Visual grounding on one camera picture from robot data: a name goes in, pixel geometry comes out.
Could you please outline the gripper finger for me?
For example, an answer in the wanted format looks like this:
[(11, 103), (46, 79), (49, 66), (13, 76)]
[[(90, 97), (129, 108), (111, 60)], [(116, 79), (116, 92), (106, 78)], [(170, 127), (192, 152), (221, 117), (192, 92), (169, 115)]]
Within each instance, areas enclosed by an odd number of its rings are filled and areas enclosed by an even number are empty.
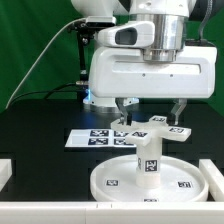
[(120, 112), (120, 123), (130, 126), (132, 124), (132, 114), (126, 109), (123, 98), (116, 98), (115, 103)]
[(179, 123), (179, 116), (184, 111), (186, 106), (187, 106), (186, 99), (179, 98), (174, 100), (174, 107), (171, 110), (172, 121), (174, 125), (177, 125)]

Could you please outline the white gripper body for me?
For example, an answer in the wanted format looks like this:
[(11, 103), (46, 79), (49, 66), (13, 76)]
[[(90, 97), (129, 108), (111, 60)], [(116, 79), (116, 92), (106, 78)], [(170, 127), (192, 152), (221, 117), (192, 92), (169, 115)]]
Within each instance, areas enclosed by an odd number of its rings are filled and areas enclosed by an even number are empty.
[(186, 46), (173, 62), (143, 59), (139, 49), (95, 51), (89, 88), (102, 98), (208, 98), (215, 87), (214, 47)]

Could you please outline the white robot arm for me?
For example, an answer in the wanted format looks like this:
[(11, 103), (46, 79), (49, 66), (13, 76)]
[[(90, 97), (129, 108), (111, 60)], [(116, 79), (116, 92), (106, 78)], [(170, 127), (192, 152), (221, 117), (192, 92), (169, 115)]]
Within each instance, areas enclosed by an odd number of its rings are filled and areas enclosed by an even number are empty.
[(89, 89), (117, 104), (120, 123), (132, 118), (128, 98), (172, 98), (177, 117), (186, 101), (215, 88), (217, 48), (203, 38), (224, 0), (71, 0), (96, 33)]

